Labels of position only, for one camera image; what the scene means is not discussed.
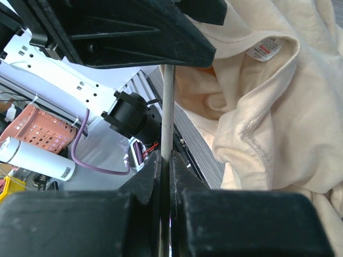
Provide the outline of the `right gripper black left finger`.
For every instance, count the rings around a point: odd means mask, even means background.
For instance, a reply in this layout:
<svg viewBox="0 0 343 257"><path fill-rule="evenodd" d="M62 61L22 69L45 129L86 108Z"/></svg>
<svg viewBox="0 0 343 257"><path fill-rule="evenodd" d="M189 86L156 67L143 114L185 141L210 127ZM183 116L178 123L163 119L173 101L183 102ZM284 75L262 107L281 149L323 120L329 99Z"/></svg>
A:
<svg viewBox="0 0 343 257"><path fill-rule="evenodd" d="M161 155L114 191L21 192L1 204L1 256L158 256Z"/></svg>

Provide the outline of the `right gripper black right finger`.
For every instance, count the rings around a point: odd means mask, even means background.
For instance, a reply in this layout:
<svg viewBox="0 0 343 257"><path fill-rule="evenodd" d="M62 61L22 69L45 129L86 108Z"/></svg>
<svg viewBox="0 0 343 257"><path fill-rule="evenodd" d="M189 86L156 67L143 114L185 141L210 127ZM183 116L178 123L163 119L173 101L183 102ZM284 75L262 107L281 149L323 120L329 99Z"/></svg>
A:
<svg viewBox="0 0 343 257"><path fill-rule="evenodd" d="M173 256L334 256L302 194L212 190L170 157Z"/></svg>

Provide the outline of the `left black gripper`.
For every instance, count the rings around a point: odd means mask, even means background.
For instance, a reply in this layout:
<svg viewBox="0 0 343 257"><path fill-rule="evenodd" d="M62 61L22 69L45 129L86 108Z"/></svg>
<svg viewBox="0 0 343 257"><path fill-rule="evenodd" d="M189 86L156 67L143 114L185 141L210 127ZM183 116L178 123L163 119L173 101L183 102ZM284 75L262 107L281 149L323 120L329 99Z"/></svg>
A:
<svg viewBox="0 0 343 257"><path fill-rule="evenodd" d="M95 69L209 67L215 47L195 22L223 25L225 1L27 1L50 58Z"/></svg>

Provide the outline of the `clear grey hanger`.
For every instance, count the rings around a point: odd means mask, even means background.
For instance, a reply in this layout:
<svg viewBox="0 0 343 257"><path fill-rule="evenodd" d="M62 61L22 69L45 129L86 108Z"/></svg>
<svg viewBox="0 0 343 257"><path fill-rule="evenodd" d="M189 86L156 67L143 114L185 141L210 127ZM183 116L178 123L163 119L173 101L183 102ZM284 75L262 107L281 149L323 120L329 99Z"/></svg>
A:
<svg viewBox="0 0 343 257"><path fill-rule="evenodd" d="M169 160L174 134L175 66L165 65L163 75L160 173L160 246L159 256L169 256L170 189Z"/></svg>

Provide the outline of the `beige t shirt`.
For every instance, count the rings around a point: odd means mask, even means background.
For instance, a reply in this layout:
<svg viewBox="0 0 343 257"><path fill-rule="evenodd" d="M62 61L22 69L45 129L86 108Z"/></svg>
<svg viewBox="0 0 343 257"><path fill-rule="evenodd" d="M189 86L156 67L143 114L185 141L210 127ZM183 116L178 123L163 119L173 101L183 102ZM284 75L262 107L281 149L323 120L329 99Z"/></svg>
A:
<svg viewBox="0 0 343 257"><path fill-rule="evenodd" d="M176 68L176 103L225 164L224 190L305 195L342 250L342 28L331 1L228 1L209 69Z"/></svg>

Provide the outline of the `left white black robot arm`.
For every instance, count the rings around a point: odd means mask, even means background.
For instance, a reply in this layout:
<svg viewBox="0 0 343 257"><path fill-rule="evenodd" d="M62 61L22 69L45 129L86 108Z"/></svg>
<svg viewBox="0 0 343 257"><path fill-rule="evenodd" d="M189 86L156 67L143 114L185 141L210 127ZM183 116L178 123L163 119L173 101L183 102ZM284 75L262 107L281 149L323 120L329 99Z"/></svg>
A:
<svg viewBox="0 0 343 257"><path fill-rule="evenodd" d="M1 1L1 61L64 91L110 128L145 145L160 122L136 93L71 70L149 65L211 66L215 47L195 22L223 25L224 1Z"/></svg>

